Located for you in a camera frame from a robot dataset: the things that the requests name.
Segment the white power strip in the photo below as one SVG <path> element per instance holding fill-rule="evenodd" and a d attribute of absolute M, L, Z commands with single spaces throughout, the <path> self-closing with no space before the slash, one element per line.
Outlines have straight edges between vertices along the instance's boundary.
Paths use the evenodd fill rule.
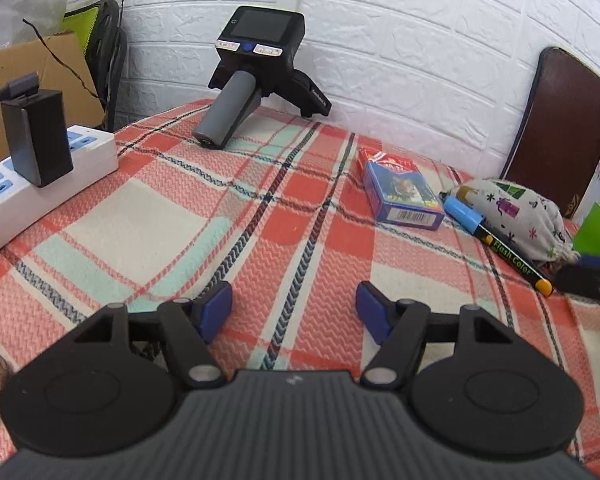
<path fill-rule="evenodd" d="M 45 187 L 36 187 L 13 171 L 10 158 L 0 162 L 0 248 L 62 202 L 116 171 L 113 134 L 72 126 L 67 130 L 73 171 Z"/>

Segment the white brick wall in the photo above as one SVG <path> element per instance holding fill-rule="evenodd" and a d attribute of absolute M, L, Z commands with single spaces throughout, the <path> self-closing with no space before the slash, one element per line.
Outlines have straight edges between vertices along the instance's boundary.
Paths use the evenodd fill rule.
<path fill-rule="evenodd" d="M 126 0 L 118 124 L 213 95 L 212 43 L 229 15 L 276 1 Z M 502 168 L 545 46 L 600 74 L 600 0 L 300 0 L 299 10 L 296 66 L 333 102 L 327 121 L 480 175 Z"/>

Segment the power adapter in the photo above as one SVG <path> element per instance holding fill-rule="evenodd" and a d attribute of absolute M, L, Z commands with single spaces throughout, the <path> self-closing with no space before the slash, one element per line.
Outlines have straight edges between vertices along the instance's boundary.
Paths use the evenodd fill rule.
<path fill-rule="evenodd" d="M 2 102 L 2 120 L 13 169 L 37 187 L 69 173 L 62 92 L 41 89 L 32 95 Z"/>

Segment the printed fabric pouch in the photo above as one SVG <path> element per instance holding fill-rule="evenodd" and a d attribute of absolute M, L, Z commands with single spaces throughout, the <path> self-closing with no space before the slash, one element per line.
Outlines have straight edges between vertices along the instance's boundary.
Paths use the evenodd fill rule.
<path fill-rule="evenodd" d="M 535 191 L 506 180 L 476 179 L 449 193 L 532 260 L 542 264 L 578 259 L 558 206 Z"/>

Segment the barcode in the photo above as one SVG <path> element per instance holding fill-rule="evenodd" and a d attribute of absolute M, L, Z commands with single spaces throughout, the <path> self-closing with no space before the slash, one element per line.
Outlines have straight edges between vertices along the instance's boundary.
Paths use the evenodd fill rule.
<path fill-rule="evenodd" d="M 431 227 L 433 222 L 436 221 L 436 216 L 432 213 L 423 213 L 421 211 L 410 211 L 408 209 L 392 207 L 389 214 L 386 216 L 386 219 Z"/>

